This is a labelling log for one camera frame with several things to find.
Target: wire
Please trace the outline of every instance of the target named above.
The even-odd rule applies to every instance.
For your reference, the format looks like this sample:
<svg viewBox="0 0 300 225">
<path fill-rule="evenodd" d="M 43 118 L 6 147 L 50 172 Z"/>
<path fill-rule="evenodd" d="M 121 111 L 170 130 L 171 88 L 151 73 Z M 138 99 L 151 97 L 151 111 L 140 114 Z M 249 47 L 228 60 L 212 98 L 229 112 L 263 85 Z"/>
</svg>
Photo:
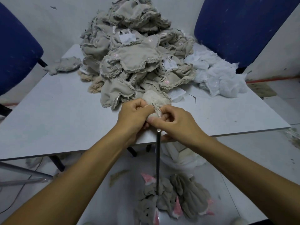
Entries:
<svg viewBox="0 0 300 225">
<path fill-rule="evenodd" d="M 40 167 L 40 165 L 42 164 L 43 158 L 44 158 L 44 157 L 42 157 L 42 159 L 41 159 L 39 165 L 37 166 L 37 168 L 35 169 L 35 171 L 36 171 L 36 170 Z M 0 212 L 0 214 L 6 212 L 8 209 L 10 209 L 10 208 L 13 206 L 13 204 L 16 202 L 18 196 L 20 195 L 20 193 L 21 193 L 21 191 L 22 191 L 22 189 L 24 188 L 25 185 L 26 185 L 26 183 L 21 187 L 21 189 L 19 190 L 19 192 L 18 192 L 16 198 L 13 200 L 13 202 L 11 203 L 11 205 L 10 205 L 8 208 L 6 208 L 4 211 Z"/>
</svg>

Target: white floor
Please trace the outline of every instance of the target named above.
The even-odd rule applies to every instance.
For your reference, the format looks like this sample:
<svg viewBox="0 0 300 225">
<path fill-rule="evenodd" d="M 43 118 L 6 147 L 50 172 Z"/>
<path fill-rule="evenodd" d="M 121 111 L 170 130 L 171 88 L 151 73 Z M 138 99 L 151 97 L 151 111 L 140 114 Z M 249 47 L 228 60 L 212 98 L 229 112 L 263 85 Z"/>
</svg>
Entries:
<svg viewBox="0 0 300 225">
<path fill-rule="evenodd" d="M 265 98 L 265 102 L 300 132 L 299 79 L 269 82 L 268 84 L 277 92 L 278 96 Z M 218 140 L 264 167 L 300 184 L 300 150 L 288 141 L 282 130 L 224 136 L 218 137 Z M 80 154 L 73 155 L 64 163 L 72 164 L 79 156 Z M 14 160 L 10 163 L 26 167 L 25 160 Z M 109 188 L 110 174 L 123 169 L 130 170 L 130 173 L 122 176 L 113 187 Z M 51 175 L 58 172 L 47 157 L 43 159 L 38 171 Z M 163 176 L 174 172 L 164 164 L 161 166 L 161 171 Z M 132 190 L 139 188 L 143 182 L 139 175 L 140 172 L 154 174 L 154 153 L 147 154 L 143 149 L 138 158 L 132 158 L 125 151 L 92 198 L 78 225 L 87 221 L 95 224 L 133 224 L 132 208 L 135 196 Z M 199 219 L 197 224 L 229 225 L 238 216 L 245 218 L 250 223 L 266 218 L 241 191 L 209 163 L 196 168 L 193 174 L 196 180 L 210 191 L 214 200 L 212 211 L 215 215 L 204 216 Z M 28 175 L 0 169 L 0 181 L 27 179 L 28 177 Z M 15 203 L 4 213 L 1 212 L 12 204 L 21 186 L 0 188 L 0 223 L 46 185 L 47 183 L 25 185 Z M 186 223 L 184 218 L 180 218 L 178 221 L 170 220 L 168 215 L 160 213 L 160 224 Z"/>
</svg>

